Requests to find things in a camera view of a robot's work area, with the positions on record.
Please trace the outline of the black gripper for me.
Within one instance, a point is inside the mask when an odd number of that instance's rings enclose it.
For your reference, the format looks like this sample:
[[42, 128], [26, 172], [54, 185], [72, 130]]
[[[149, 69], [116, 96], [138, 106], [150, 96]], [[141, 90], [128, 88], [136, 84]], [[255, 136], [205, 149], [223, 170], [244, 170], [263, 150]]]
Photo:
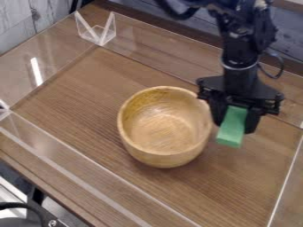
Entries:
[[221, 125], [228, 106], [244, 108], [245, 134], [251, 134], [256, 131], [263, 116], [279, 115], [284, 95], [261, 82], [257, 75], [257, 60], [247, 66], [223, 60], [221, 67], [221, 75], [196, 80], [197, 98], [208, 103], [216, 126]]

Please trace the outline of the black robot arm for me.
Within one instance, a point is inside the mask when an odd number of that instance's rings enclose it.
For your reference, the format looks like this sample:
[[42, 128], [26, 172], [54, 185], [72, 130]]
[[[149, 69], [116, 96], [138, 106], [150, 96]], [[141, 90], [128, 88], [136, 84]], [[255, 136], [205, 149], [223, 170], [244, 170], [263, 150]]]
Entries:
[[260, 56], [276, 40], [277, 28], [271, 19], [272, 0], [178, 0], [185, 7], [177, 12], [168, 0], [154, 0], [166, 15], [189, 19], [204, 8], [213, 17], [223, 40], [223, 73], [199, 78], [197, 98], [211, 107], [216, 126], [221, 126], [231, 106], [245, 110], [244, 133], [256, 131], [260, 118], [279, 114], [283, 93], [261, 82]]

